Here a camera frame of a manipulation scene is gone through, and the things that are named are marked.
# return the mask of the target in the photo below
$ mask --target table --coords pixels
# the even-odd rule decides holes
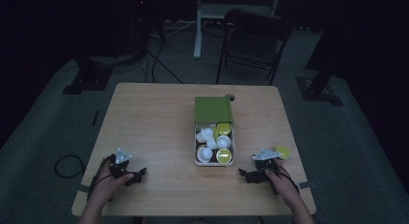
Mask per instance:
[[[278,0],[273,0],[271,6],[261,6],[246,4],[202,3],[202,0],[198,0],[196,39],[193,57],[195,59],[200,59],[202,55],[202,18],[223,19],[225,14],[232,9],[244,9],[260,14],[274,14],[277,7],[277,1]]]
[[[226,167],[195,164],[194,97],[235,95],[236,153]],[[268,182],[246,183],[238,168],[255,171],[252,155],[285,145],[284,166],[296,183],[307,180],[279,91],[271,86],[121,83],[111,99],[82,184],[89,185],[103,157],[117,148],[133,155],[128,171],[148,171],[124,186],[103,215],[216,216],[290,214]],[[311,213],[314,198],[300,194]],[[81,215],[87,194],[77,192],[72,213]]]

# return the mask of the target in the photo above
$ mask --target chair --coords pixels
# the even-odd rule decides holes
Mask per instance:
[[[223,19],[224,40],[220,54],[216,84],[219,84],[222,62],[269,70],[271,86],[279,66],[292,25],[285,19],[233,9]]]

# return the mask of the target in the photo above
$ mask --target yellow lid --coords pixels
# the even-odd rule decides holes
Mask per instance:
[[[213,130],[213,137],[214,139],[217,139],[217,137],[219,137],[219,131],[217,130],[216,127],[212,128]]]
[[[217,161],[221,164],[227,164],[232,160],[232,152],[228,149],[221,149],[216,154]]]
[[[276,152],[282,154],[280,158],[289,158],[289,148],[286,146],[277,146]]]
[[[232,126],[229,123],[220,123],[216,128],[220,135],[228,135],[232,131]]]

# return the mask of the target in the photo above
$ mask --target gray carpet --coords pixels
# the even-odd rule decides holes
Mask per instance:
[[[206,26],[202,58],[193,59],[194,25],[176,33],[169,31],[159,60],[183,83],[214,84],[220,54],[221,30]],[[348,89],[333,77],[330,85],[344,106],[323,101],[305,101],[296,76],[314,77],[305,70],[319,34],[295,30],[286,46],[273,85],[278,87],[313,189],[321,223],[409,223],[409,198],[373,134],[368,121]],[[159,42],[150,40],[156,55]],[[96,57],[104,64],[115,59]],[[120,82],[152,83],[152,57],[135,66],[116,67],[105,91],[62,95],[78,71],[73,61],[61,68],[48,83],[35,105],[9,141],[0,150],[0,223],[75,223],[70,212],[76,186],[82,175],[62,179],[55,175],[56,160],[66,154],[91,155],[115,86]],[[231,65],[223,71],[221,84],[266,85],[265,72]],[[178,83],[160,63],[155,63],[155,83]],[[94,122],[95,112],[99,116]],[[71,158],[59,172],[80,171]],[[228,218],[210,218],[228,223]],[[148,223],[183,223],[186,218],[150,218]],[[291,223],[290,216],[266,216],[266,223]],[[105,217],[104,223],[131,223],[131,217]]]

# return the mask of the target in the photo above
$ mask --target controller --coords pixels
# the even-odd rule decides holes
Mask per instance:
[[[271,189],[275,194],[279,194],[274,183],[267,177],[264,170],[272,170],[278,171],[279,168],[276,162],[273,159],[265,159],[265,160],[255,160],[257,171],[254,172],[246,172],[243,169],[238,169],[238,172],[241,176],[244,177],[247,183],[261,183],[261,182],[270,182]]]
[[[98,171],[96,172],[95,176],[93,177],[93,181],[91,182],[90,188],[88,190],[87,200],[90,198],[91,193],[93,192],[95,186],[100,181],[103,180],[103,179],[101,179],[98,182],[96,181],[98,179],[98,177],[99,177],[99,173],[100,173],[101,168],[103,167],[103,165],[105,164],[105,162],[107,160],[111,161],[111,163],[109,165],[109,169],[111,171],[111,175],[115,179],[118,179],[118,178],[122,177],[125,174],[131,173],[131,174],[133,174],[133,178],[125,183],[126,186],[130,186],[133,183],[141,182],[143,176],[147,172],[147,168],[143,168],[143,169],[139,170],[139,172],[128,172],[128,171],[126,171],[126,167],[129,164],[129,159],[131,157],[132,157],[132,155],[125,154],[121,149],[118,149],[118,156],[116,156],[115,154],[111,154],[110,156],[106,157],[105,160],[100,164]]]

